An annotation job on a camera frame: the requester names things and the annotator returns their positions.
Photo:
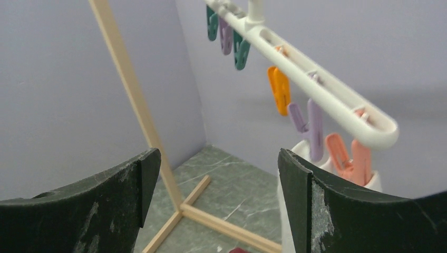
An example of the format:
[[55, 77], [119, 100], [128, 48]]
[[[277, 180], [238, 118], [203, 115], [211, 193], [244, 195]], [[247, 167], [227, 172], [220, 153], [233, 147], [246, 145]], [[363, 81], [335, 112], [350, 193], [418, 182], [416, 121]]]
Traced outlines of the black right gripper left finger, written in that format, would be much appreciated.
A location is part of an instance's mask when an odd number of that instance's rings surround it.
[[152, 148], [33, 198], [1, 201], [1, 252], [133, 252], [160, 166]]

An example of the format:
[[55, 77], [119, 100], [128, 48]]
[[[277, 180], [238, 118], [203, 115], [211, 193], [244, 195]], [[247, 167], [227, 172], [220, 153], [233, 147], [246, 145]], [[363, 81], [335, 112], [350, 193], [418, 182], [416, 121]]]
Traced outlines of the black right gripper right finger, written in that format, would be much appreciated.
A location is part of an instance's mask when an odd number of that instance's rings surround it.
[[296, 252], [446, 252], [446, 192], [380, 193], [286, 149], [278, 169]]

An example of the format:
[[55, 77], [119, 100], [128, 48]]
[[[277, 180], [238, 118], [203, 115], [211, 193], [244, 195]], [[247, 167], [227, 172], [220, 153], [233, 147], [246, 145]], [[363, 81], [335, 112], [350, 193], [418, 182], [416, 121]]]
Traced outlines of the white sock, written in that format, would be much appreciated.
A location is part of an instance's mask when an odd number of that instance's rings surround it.
[[[337, 174], [334, 169], [330, 158], [323, 159], [320, 162], [312, 162], [313, 165], [328, 171], [332, 174]], [[283, 189], [281, 185], [280, 176], [278, 175], [277, 180], [277, 198], [279, 202], [280, 218], [281, 218], [281, 244], [282, 252], [295, 252], [295, 247], [293, 244], [293, 237], [291, 233], [291, 228], [289, 224], [289, 217], [286, 209], [285, 198], [283, 195]], [[364, 186], [365, 188], [382, 192], [381, 180], [378, 171], [372, 171], [372, 177], [369, 182]]]
[[310, 162], [311, 164], [327, 171], [330, 173], [334, 173], [334, 168], [331, 162], [330, 155], [325, 147], [323, 147], [323, 157], [319, 161], [313, 161], [310, 158], [310, 146], [307, 140], [302, 140], [298, 142], [291, 151], [298, 156], [302, 157], [306, 161]]

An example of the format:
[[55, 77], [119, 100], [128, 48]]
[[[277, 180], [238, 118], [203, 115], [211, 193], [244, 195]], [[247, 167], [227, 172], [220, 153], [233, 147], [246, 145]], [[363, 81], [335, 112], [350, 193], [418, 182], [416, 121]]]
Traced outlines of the white plastic clip hanger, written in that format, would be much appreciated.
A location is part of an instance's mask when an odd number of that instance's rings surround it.
[[361, 144], [380, 150], [396, 143], [396, 121], [266, 27], [262, 1], [249, 1], [247, 12], [231, 1], [206, 4]]

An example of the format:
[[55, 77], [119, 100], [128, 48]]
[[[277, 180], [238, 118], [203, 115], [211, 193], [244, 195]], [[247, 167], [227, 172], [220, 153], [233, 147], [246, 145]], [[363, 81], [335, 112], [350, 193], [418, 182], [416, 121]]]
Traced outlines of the wooden drying rack frame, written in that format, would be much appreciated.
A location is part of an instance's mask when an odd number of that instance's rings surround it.
[[238, 242], [256, 248], [261, 252], [281, 252], [282, 246], [280, 244], [193, 206], [193, 203], [211, 182], [211, 177], [209, 175], [205, 175], [186, 198], [182, 196], [170, 168], [169, 160], [165, 155], [162, 142], [154, 126], [151, 112], [143, 96], [141, 86], [137, 75], [135, 74], [110, 4], [108, 1], [96, 0], [89, 0], [89, 4], [130, 100], [134, 114], [139, 121], [146, 142], [149, 147], [158, 148], [161, 152], [160, 174], [175, 208], [173, 215], [147, 244], [143, 252], [156, 252], [182, 218], [191, 219]]

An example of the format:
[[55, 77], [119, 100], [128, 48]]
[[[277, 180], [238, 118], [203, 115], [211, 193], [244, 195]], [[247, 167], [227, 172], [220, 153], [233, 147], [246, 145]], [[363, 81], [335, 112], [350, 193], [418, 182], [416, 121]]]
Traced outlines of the beige purple striped sock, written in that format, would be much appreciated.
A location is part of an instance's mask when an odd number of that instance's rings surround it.
[[230, 250], [228, 253], [250, 253], [250, 252], [247, 250], [244, 250], [242, 248], [236, 247], [236, 248]]

